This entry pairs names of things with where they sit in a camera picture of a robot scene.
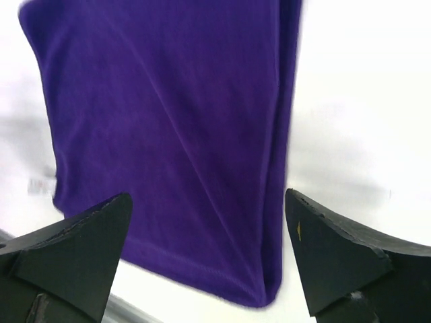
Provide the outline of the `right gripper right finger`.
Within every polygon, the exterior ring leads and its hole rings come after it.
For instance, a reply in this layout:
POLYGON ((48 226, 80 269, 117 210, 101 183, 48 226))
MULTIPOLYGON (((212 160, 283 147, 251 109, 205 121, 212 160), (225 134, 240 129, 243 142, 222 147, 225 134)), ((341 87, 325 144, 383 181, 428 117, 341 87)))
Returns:
POLYGON ((286 191, 285 208, 317 322, 430 322, 430 247, 379 232, 297 190, 286 191))

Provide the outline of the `purple towel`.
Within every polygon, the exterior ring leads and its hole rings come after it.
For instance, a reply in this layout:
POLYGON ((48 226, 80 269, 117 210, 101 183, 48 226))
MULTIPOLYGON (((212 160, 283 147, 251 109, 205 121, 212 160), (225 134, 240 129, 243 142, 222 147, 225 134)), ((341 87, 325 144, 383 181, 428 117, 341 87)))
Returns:
POLYGON ((252 308, 282 278, 300 1, 28 1, 66 217, 133 199, 122 257, 252 308))

